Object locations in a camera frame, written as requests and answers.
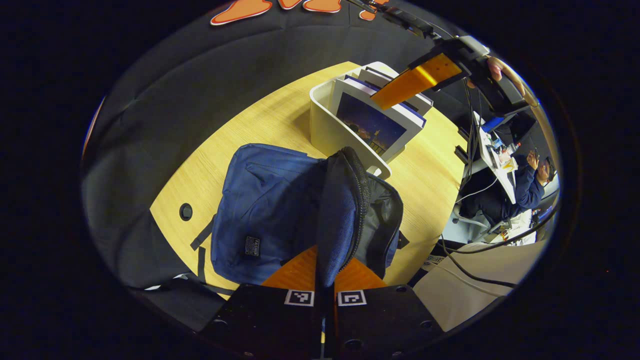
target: backpack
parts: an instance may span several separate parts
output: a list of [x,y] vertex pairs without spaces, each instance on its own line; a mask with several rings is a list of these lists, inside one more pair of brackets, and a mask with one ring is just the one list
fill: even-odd
[[213,220],[211,262],[237,283],[262,284],[318,245],[325,286],[352,258],[383,278],[399,241],[403,203],[345,147],[314,159],[282,147],[247,144],[233,155]]

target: white cable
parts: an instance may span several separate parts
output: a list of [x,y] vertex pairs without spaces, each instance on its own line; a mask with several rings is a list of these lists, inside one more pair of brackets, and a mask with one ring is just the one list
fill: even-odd
[[495,184],[495,182],[496,182],[496,181],[498,181],[498,178],[497,178],[497,177],[495,178],[495,180],[493,180],[493,182],[491,183],[491,185],[487,186],[486,188],[484,188],[484,189],[482,189],[482,190],[480,190],[480,191],[478,191],[478,192],[470,193],[469,195],[463,196],[463,197],[462,197],[462,199],[464,199],[465,197],[469,197],[469,196],[471,196],[471,195],[475,195],[475,194],[477,194],[477,193],[481,193],[481,192],[483,192],[483,191],[485,191],[485,190],[489,189],[493,184]]
[[501,297],[501,296],[503,296],[503,294],[494,293],[493,291],[490,291],[490,290],[487,290],[487,289],[483,289],[483,288],[481,288],[481,287],[480,287],[480,286],[478,286],[478,285],[474,285],[474,284],[472,284],[471,282],[468,282],[468,281],[464,280],[463,278],[461,278],[458,274],[454,273],[453,271],[451,271],[451,270],[449,270],[449,269],[447,269],[447,268],[442,268],[442,267],[440,267],[440,265],[436,265],[436,266],[434,266],[434,267],[436,267],[436,268],[440,268],[440,269],[442,269],[442,270],[444,270],[444,271],[446,271],[446,272],[450,273],[451,275],[453,275],[453,276],[457,277],[457,278],[458,278],[458,280],[460,280],[460,281],[464,282],[465,284],[467,284],[467,285],[471,286],[472,288],[474,288],[474,289],[476,289],[476,290],[478,290],[478,291],[481,291],[481,292],[483,292],[483,293],[485,293],[485,294],[489,294],[489,295],[492,295],[492,296],[495,296],[495,297]]

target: desk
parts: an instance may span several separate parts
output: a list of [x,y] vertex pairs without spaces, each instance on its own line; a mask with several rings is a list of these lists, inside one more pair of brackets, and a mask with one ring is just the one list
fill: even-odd
[[515,172],[506,172],[499,164],[500,160],[498,160],[498,155],[489,151],[486,147],[491,146],[491,141],[487,138],[487,134],[480,126],[480,115],[474,111],[474,116],[476,120],[476,126],[478,128],[478,134],[480,137],[480,160],[477,160],[471,164],[471,174],[475,174],[476,172],[489,167],[495,177],[498,178],[498,182],[502,185],[504,191],[507,193],[509,200],[512,204],[516,203],[516,195],[515,195]]
[[[227,167],[235,151],[247,143],[266,143],[325,158],[309,140],[309,90],[357,67],[350,62],[328,67],[249,106],[206,139],[160,191],[151,205],[151,214],[178,257],[206,283],[232,290],[238,287],[214,271],[209,253],[211,234],[201,244],[205,249],[204,274],[198,274],[198,253],[202,251],[190,246],[218,210]],[[404,202],[400,230],[410,243],[396,252],[387,268],[387,284],[409,281],[431,253],[451,214],[464,170],[454,153],[457,145],[466,144],[456,126],[435,108],[427,112],[425,119],[424,129],[390,164],[393,175],[388,182]],[[179,216],[183,203],[193,208],[188,221]]]

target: blue jacket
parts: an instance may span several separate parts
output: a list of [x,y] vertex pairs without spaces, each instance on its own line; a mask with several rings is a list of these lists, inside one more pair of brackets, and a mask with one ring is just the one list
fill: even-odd
[[502,205],[502,218],[513,218],[528,209],[533,209],[540,204],[545,194],[545,188],[536,180],[536,171],[527,163],[527,157],[516,155],[514,159],[518,163],[516,170],[516,203],[509,200]]

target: hand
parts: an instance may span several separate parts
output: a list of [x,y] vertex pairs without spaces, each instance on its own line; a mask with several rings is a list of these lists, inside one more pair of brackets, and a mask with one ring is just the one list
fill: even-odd
[[[489,66],[491,77],[494,80],[500,81],[502,79],[502,73],[504,72],[504,74],[507,75],[511,82],[516,86],[518,91],[522,94],[522,97],[524,97],[525,101],[527,101],[527,104],[531,106],[537,106],[537,100],[532,96],[532,94],[528,93],[525,90],[524,85],[522,84],[522,79],[518,74],[516,74],[515,71],[513,71],[513,69],[509,65],[505,64],[498,58],[494,58],[493,56],[487,57],[487,65]],[[473,84],[470,79],[467,80],[467,86],[469,86],[470,88],[476,87],[476,85]]]
[[540,183],[540,185],[544,185],[549,179],[549,165],[542,165],[538,169],[538,174],[536,177],[538,178],[538,182]]
[[529,151],[529,155],[527,155],[527,163],[529,164],[530,167],[533,168],[533,170],[538,169],[538,158],[536,157],[536,153],[533,152],[533,150]]

